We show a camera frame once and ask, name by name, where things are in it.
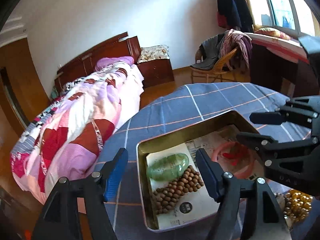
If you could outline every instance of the wooden headboard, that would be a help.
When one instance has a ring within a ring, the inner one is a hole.
[[[131,56],[136,63],[141,53],[138,37],[135,36],[120,41],[126,37],[128,37],[127,32],[103,41],[60,68],[54,81],[58,93],[62,91],[63,85],[67,82],[72,82],[79,77],[88,76],[94,72],[94,67],[101,58]]]

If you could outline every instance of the purple pillow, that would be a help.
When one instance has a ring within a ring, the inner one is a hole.
[[[119,61],[124,61],[125,63],[127,63],[128,65],[133,65],[134,63],[134,59],[133,57],[130,56],[124,56],[124,57],[104,57],[102,59],[99,59],[94,71],[100,71],[108,66],[110,66],[113,63],[119,62]]]

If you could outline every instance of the gray cloth on chair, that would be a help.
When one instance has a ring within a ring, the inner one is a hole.
[[[193,64],[191,66],[202,70],[212,69],[214,64],[220,58],[220,48],[223,44],[224,37],[225,34],[222,33],[202,42],[199,48],[202,53],[203,61],[200,63]]]

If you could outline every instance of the floral cushion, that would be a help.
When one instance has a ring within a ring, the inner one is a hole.
[[[261,29],[255,31],[254,33],[262,34],[262,35],[266,35],[266,36],[271,36],[271,37],[275,37],[275,38],[280,38],[280,39],[287,40],[287,41],[292,40],[292,37],[285,34],[284,32],[281,32],[277,29],[269,28],[269,27],[261,28]]]
[[[168,46],[157,45],[147,48],[141,48],[141,54],[137,63],[147,62],[155,59],[169,58]]]

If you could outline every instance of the circular label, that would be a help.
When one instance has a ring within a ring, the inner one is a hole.
[[[181,213],[188,214],[192,210],[192,204],[190,202],[183,202],[179,209]]]

